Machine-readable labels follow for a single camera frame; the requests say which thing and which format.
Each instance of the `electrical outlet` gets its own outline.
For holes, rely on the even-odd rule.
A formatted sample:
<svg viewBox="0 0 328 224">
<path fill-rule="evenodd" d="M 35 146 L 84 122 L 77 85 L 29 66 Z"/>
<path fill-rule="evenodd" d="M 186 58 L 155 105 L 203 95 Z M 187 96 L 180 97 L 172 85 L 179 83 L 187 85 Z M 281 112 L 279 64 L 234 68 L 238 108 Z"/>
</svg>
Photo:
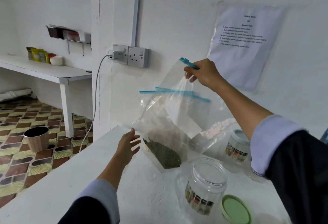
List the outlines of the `electrical outlet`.
<svg viewBox="0 0 328 224">
<path fill-rule="evenodd" d="M 129 47 L 127 45 L 114 44 L 113 62 L 128 65 L 128 50 Z"/>
<path fill-rule="evenodd" d="M 146 68 L 148 65 L 149 49 L 129 46 L 128 65 Z"/>
</svg>

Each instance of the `white cable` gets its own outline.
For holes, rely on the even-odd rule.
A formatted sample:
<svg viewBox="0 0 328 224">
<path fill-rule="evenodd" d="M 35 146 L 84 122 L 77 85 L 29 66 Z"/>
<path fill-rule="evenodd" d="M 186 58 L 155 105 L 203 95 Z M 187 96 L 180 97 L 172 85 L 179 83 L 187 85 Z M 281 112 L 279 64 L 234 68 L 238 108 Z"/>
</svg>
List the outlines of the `white cable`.
<svg viewBox="0 0 328 224">
<path fill-rule="evenodd" d="M 103 62 L 103 60 L 106 58 L 106 57 L 109 57 L 111 55 L 106 55 L 103 57 L 103 59 L 101 60 L 100 64 L 99 64 L 99 67 L 98 67 L 98 72 L 97 72 L 97 77 L 96 77 L 96 87 L 95 87 L 95 92 L 94 92 L 94 113 L 93 113 L 93 118 L 92 118 L 92 122 L 91 122 L 91 126 L 87 132 L 87 134 L 84 136 L 84 139 L 80 145 L 80 150 L 79 150 L 79 153 L 81 152 L 81 149 L 82 149 L 82 145 L 84 143 L 84 140 L 87 138 L 89 132 L 90 132 L 90 129 L 92 128 L 92 125 L 93 125 L 93 121 L 94 121 L 94 117 L 96 116 L 96 109 L 97 109 L 97 83 L 98 83 L 98 75 L 99 75 L 99 71 L 100 71 L 100 66 Z"/>
</svg>

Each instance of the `tiled floor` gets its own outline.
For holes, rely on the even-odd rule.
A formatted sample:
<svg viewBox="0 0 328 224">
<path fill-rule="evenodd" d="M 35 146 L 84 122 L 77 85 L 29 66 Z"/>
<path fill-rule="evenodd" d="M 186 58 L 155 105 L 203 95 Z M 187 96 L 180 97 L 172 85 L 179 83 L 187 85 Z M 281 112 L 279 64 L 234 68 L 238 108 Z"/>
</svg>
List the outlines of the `tiled floor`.
<svg viewBox="0 0 328 224">
<path fill-rule="evenodd" d="M 75 114 L 72 117 L 74 138 L 69 139 L 62 110 L 37 100 L 0 104 L 0 208 L 79 152 L 91 120 Z M 50 145 L 35 153 L 23 133 L 37 126 L 50 128 Z M 92 142 L 91 129 L 82 150 Z"/>
</svg>

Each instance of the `light blue shirt sleeve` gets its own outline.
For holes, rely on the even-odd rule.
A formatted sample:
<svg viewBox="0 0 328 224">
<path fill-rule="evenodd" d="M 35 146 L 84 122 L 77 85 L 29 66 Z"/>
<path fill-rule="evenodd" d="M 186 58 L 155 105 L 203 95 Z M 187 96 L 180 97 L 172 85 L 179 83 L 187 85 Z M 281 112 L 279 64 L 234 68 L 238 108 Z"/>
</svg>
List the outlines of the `light blue shirt sleeve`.
<svg viewBox="0 0 328 224">
<path fill-rule="evenodd" d="M 271 115 L 255 128 L 251 140 L 252 171 L 264 176 L 271 158 L 288 136 L 305 128 L 280 115 Z"/>
<path fill-rule="evenodd" d="M 98 200 L 107 210 L 111 223 L 120 223 L 116 190 L 109 182 L 104 179 L 93 180 L 76 199 L 84 196 Z"/>
</svg>

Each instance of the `white table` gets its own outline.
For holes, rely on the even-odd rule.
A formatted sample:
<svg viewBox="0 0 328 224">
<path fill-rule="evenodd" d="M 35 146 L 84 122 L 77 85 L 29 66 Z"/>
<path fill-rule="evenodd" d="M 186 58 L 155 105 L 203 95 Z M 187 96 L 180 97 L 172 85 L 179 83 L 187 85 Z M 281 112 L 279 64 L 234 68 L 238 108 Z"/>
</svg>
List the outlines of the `white table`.
<svg viewBox="0 0 328 224">
<path fill-rule="evenodd" d="M 66 136 L 74 135 L 72 112 L 70 107 L 69 81 L 77 81 L 92 78 L 92 74 L 83 69 L 68 66 L 53 66 L 39 63 L 18 56 L 0 56 L 0 67 L 10 69 L 23 74 L 38 77 L 47 81 L 60 84 L 60 93 L 63 105 Z"/>
<path fill-rule="evenodd" d="M 82 189 L 102 172 L 119 139 L 128 131 L 115 127 L 22 192 L 0 209 L 0 223 L 57 223 Z M 125 168 L 118 187 L 121 223 L 191 223 L 183 217 L 178 205 L 174 189 L 178 172 L 179 169 L 173 169 L 161 173 L 145 152 L 138 152 Z M 286 211 L 271 183 L 256 183 L 243 174 L 227 174 L 225 193 L 234 194 L 248 204 L 254 214 L 253 223 L 286 223 L 281 222 L 286 219 Z M 216 223 L 227 223 L 221 213 Z"/>
</svg>

